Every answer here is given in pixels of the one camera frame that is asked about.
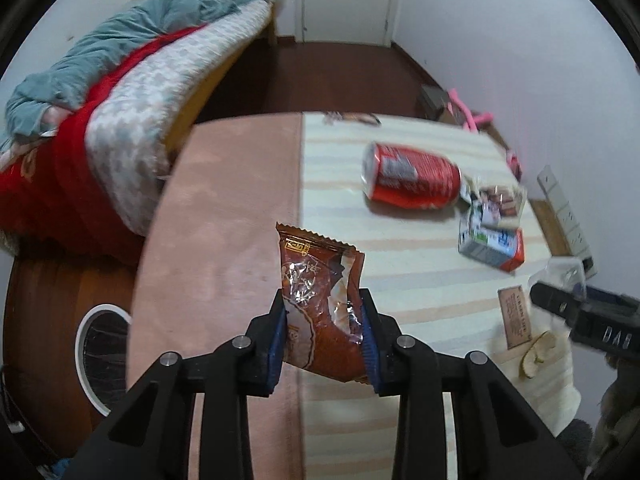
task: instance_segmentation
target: silver screw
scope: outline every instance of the silver screw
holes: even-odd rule
[[[162,366],[173,366],[178,362],[180,357],[176,352],[165,352],[160,356],[160,364]]]
[[[471,362],[476,365],[486,364],[486,362],[489,360],[489,358],[486,356],[484,352],[478,352],[478,351],[471,352],[469,359],[471,359]]]
[[[396,343],[400,348],[413,348],[415,346],[415,339],[410,335],[400,335],[396,339]]]
[[[237,335],[233,339],[231,344],[234,346],[234,348],[238,348],[238,349],[247,348],[251,344],[251,338],[245,335]]]

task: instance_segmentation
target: dark brown floor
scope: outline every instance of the dark brown floor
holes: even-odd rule
[[[422,77],[388,48],[312,43],[271,49],[257,41],[198,122],[304,110],[419,116]],[[113,259],[73,256],[52,244],[28,244],[16,260],[4,320],[7,386],[61,456],[72,455],[100,417],[76,377],[76,328],[96,304],[128,310],[134,278],[135,269]]]

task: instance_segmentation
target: electrical socket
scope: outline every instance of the electrical socket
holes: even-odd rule
[[[574,256],[589,248],[587,239],[584,237],[579,225],[566,234],[566,241],[569,243],[569,249]]]
[[[556,213],[556,215],[569,203],[567,198],[564,196],[564,192],[562,191],[562,188],[559,184],[556,184],[552,187],[551,191],[546,194],[546,199],[551,204],[551,209],[554,210],[554,213]]]
[[[591,248],[587,247],[580,254],[576,254],[576,258],[580,258],[580,261],[582,262],[585,277],[590,278],[598,272],[596,263],[593,260],[593,255],[591,254]]]
[[[567,203],[560,211],[556,213],[556,218],[564,234],[567,234],[578,227],[578,221],[575,219],[574,212],[571,211],[571,203]]]
[[[545,195],[548,194],[552,187],[558,183],[556,176],[551,171],[551,166],[547,165],[542,171],[540,171],[538,174],[538,183],[540,184],[542,191],[545,192]]]

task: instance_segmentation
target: striped tablecloth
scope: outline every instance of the striped tablecloth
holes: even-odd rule
[[[513,274],[458,254],[461,211],[404,212],[370,208],[360,168],[372,140],[408,144],[441,153],[466,174],[513,180],[504,150],[484,134],[422,120],[381,116],[382,127],[323,123],[305,114],[301,224],[305,229],[355,245],[366,253],[363,287],[378,310],[396,318],[403,333],[435,351],[464,356],[486,352],[515,384],[554,434],[574,417],[580,395],[574,388],[570,346],[557,320],[529,307],[534,336],[552,328],[559,349],[533,380],[518,366],[527,345],[507,350],[497,291],[523,285],[545,266],[548,247],[532,209],[522,216],[526,262]],[[370,386],[341,384],[301,372],[305,468],[308,480],[388,480],[396,440],[398,400],[381,399]],[[456,478],[455,439],[446,397],[450,478]]]

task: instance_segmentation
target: round table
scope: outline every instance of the round table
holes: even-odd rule
[[[361,191],[360,161],[370,140],[438,151],[469,174],[513,178],[504,150],[485,135],[452,126],[380,119],[375,128],[328,124],[322,114],[282,114],[193,129],[138,272],[129,384],[161,353],[214,351],[268,311],[280,286],[275,224],[282,222],[356,245],[366,253],[362,286],[380,312],[436,351],[484,351],[554,433],[565,427],[580,400],[566,332],[553,327],[564,335],[556,358],[535,380],[523,380],[518,368],[528,345],[507,349],[497,298],[499,288],[526,287],[549,257],[529,205],[522,219],[527,261],[507,274],[458,254],[456,208],[372,208]],[[530,314],[534,336],[551,327],[542,311],[530,307]],[[397,403],[375,397],[369,386],[285,365],[271,398],[250,399],[249,420],[258,480],[390,478]],[[196,430],[192,458],[198,441]]]

